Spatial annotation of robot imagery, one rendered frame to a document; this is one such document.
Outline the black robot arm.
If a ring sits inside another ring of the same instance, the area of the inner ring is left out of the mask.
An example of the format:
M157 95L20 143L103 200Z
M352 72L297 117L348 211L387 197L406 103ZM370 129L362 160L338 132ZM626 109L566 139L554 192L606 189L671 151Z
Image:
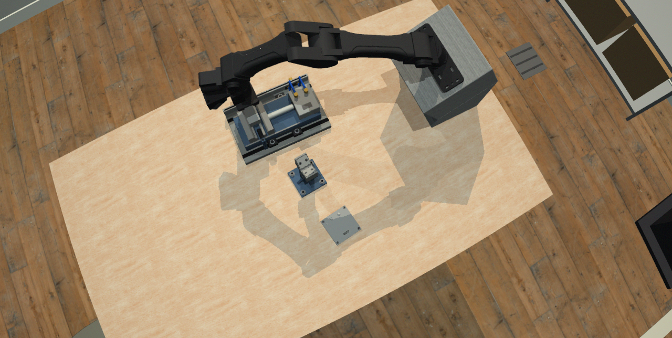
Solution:
M302 46L299 33L308 35L308 47ZM321 69L349 58L388 58L416 68L428 67L443 92L464 81L429 23L409 34L365 35L340 31L331 23L296 20L284 23L284 31L266 43L221 57L215 70L198 73L198 81L208 108L218 109L228 97L234 105L246 101L242 91L250 78L270 66L288 61Z

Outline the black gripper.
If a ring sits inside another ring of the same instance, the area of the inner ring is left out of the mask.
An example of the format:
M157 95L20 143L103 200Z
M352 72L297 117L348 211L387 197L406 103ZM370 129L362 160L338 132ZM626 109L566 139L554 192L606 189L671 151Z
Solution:
M258 98L255 94L254 87L252 87L252 85L250 84L250 81L249 81L249 85L247 86L245 91L242 91L242 92L244 94L244 97L245 97L246 101L244 101L240 104L236 104L236 107L237 107L238 111L243 111L245 108L249 108L249 106L251 106L251 105L256 106L257 104L259 104L259 100L258 100Z

